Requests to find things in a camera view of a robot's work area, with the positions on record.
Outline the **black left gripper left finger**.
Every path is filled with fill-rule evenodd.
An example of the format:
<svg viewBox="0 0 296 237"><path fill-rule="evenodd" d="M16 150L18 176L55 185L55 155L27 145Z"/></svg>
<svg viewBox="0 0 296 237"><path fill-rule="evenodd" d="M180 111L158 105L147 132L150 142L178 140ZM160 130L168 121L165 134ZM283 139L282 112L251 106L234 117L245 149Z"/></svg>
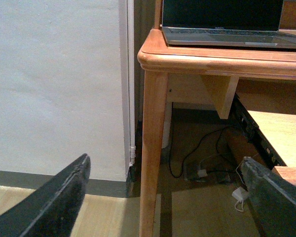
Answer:
<svg viewBox="0 0 296 237"><path fill-rule="evenodd" d="M0 237L69 237L82 206L91 162L81 155L0 215Z"/></svg>

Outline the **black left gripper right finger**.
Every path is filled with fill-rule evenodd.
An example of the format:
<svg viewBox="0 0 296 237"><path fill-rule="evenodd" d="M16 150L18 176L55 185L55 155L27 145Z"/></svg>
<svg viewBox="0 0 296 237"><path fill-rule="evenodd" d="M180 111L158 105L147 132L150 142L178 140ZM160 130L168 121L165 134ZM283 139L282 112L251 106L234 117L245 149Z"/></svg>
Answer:
<svg viewBox="0 0 296 237"><path fill-rule="evenodd" d="M249 199L267 237L296 237L296 186L251 157L241 164Z"/></svg>

